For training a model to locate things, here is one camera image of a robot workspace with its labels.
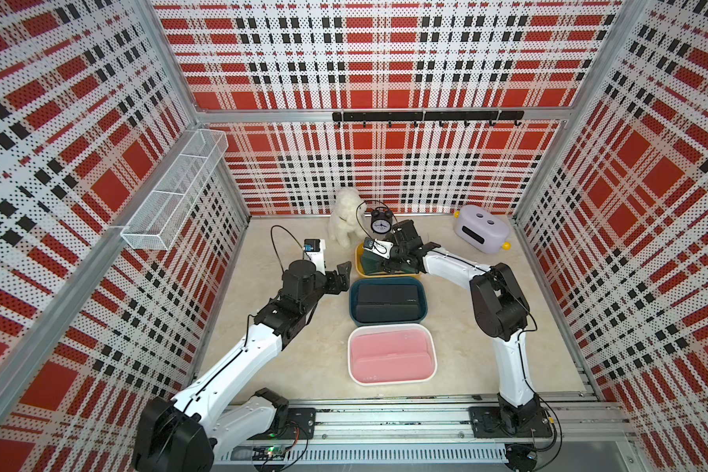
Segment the green pencil case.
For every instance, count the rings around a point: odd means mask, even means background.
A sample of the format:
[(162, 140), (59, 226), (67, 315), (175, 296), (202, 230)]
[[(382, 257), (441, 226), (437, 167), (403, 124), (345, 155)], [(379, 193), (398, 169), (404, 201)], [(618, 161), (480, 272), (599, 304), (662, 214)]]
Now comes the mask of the green pencil case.
[(391, 249), (391, 257), (386, 260), (374, 255), (379, 269), (382, 271), (407, 271), (407, 273), (419, 273), (419, 263), (417, 258), (398, 248)]

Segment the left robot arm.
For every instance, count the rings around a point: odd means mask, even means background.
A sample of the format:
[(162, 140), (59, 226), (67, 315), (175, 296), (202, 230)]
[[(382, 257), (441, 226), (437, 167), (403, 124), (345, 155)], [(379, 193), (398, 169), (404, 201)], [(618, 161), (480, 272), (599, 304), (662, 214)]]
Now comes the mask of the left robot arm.
[(172, 399), (147, 403), (134, 444), (137, 471), (208, 471), (243, 442), (283, 429), (288, 401), (270, 389), (232, 407), (241, 389), (307, 326), (320, 300), (348, 291), (352, 265), (335, 271), (309, 260), (289, 265), (277, 296), (249, 318), (241, 340), (202, 377)]

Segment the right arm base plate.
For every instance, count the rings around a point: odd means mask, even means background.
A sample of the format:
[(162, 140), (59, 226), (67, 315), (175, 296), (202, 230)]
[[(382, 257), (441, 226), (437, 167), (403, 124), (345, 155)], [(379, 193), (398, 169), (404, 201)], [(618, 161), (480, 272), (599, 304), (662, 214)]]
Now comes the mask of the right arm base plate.
[(469, 422), (476, 439), (544, 439), (554, 436), (554, 427), (543, 408), (512, 412), (499, 406), (476, 406), (468, 409)]

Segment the black pencil case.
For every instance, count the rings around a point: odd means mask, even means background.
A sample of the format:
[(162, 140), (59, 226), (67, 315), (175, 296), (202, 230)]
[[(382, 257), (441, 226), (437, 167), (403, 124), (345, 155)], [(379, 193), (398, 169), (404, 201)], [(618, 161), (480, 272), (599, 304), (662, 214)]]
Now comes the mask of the black pencil case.
[(414, 323), (422, 318), (423, 310), (418, 303), (362, 303), (358, 304), (354, 311), (354, 320), (362, 325)]
[(357, 300), (359, 304), (417, 304), (420, 301), (420, 290), (416, 285), (409, 284), (367, 284), (360, 286)]

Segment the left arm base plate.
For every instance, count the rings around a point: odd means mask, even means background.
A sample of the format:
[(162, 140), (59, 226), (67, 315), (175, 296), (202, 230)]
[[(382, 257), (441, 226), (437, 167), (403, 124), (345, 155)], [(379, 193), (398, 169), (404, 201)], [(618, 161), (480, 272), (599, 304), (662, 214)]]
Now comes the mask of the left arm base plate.
[(316, 408), (290, 408), (282, 424), (253, 436), (251, 440), (290, 441), (295, 440), (296, 437), (303, 441), (312, 440), (315, 436), (316, 417)]

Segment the pink pencil case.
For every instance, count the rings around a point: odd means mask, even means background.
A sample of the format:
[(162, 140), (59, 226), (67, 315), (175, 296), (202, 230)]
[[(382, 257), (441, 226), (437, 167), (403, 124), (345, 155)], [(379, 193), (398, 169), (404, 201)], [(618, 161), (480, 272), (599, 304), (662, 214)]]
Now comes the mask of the pink pencil case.
[(427, 353), (361, 358), (353, 362), (351, 374), (362, 384), (422, 381), (435, 369)]
[(433, 360), (430, 346), (428, 336), (416, 328), (390, 332), (361, 332), (351, 340), (351, 364), (366, 357), (417, 353), (427, 353)]

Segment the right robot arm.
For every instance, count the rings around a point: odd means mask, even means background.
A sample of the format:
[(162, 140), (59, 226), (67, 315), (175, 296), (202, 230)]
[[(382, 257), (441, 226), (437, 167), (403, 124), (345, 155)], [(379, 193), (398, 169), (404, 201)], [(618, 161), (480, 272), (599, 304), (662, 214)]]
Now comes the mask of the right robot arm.
[(530, 306), (506, 264), (481, 265), (425, 243), (414, 222), (403, 220), (385, 236), (387, 264), (446, 279), (468, 291), (476, 324), (493, 342), (498, 371), (500, 421), (519, 431), (540, 411), (540, 397), (528, 375), (526, 333)]

